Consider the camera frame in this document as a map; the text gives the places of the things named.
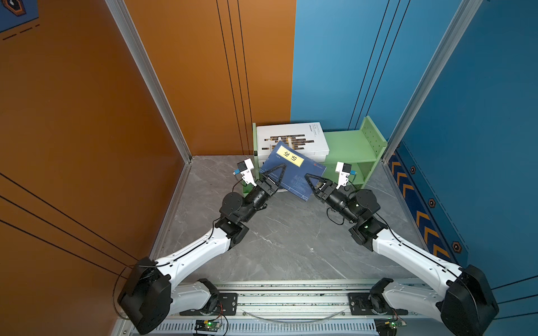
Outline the dark blue book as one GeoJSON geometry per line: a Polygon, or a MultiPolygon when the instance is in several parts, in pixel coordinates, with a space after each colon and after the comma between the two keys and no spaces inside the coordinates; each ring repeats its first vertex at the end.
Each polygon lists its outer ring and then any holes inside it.
{"type": "Polygon", "coordinates": [[[305,202],[308,201],[312,196],[312,188],[305,179],[305,175],[322,176],[326,167],[279,141],[268,159],[260,166],[260,173],[266,173],[282,164],[286,166],[286,169],[280,188],[289,191],[305,202]]]}

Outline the white book brown bars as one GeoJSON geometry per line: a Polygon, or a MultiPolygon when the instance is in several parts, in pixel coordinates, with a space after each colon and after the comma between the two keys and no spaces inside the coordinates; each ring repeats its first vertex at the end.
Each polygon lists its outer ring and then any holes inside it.
{"type": "Polygon", "coordinates": [[[253,136],[255,154],[260,166],[266,162],[279,142],[320,163],[323,163],[330,153],[319,122],[253,126],[253,136]]]}

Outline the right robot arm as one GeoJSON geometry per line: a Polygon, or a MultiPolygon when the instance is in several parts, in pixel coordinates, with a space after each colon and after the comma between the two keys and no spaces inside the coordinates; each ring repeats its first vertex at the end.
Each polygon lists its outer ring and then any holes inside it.
{"type": "Polygon", "coordinates": [[[369,292],[379,314],[398,309],[440,321],[454,335],[483,335],[500,309],[485,274],[477,267],[461,267],[410,243],[375,213],[381,208],[371,190],[354,195],[340,191],[329,179],[305,175],[314,196],[352,224],[349,232],[359,245],[385,256],[417,278],[426,288],[383,278],[369,292]]]}

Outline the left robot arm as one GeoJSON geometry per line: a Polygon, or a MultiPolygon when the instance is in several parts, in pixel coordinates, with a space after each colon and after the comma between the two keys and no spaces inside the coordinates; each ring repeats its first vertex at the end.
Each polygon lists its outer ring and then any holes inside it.
{"type": "Polygon", "coordinates": [[[219,290],[208,279],[192,284],[183,280],[239,244],[249,228],[245,225],[267,207],[282,184],[286,166],[278,165],[261,174],[253,189],[242,196],[235,191],[222,200],[219,217],[201,238],[157,260],[145,257],[133,265],[117,303],[140,335],[147,335],[164,320],[189,310],[210,314],[217,309],[219,290]]]}

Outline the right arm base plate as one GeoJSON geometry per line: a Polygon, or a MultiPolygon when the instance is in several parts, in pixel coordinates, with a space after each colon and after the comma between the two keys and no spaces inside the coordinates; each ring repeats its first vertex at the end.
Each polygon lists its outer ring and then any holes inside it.
{"type": "Polygon", "coordinates": [[[382,299],[375,303],[369,293],[358,292],[347,294],[348,304],[352,316],[369,316],[369,315],[409,315],[406,309],[392,309],[382,299]]]}

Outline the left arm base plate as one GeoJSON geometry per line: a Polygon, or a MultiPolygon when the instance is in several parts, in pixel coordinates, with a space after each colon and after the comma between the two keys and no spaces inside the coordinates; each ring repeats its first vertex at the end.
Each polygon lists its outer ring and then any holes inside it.
{"type": "Polygon", "coordinates": [[[238,308],[238,294],[237,293],[220,293],[219,298],[215,301],[215,304],[211,304],[209,308],[203,308],[199,310],[190,309],[184,312],[180,312],[180,316],[218,316],[223,314],[224,316],[235,316],[238,308]]]}

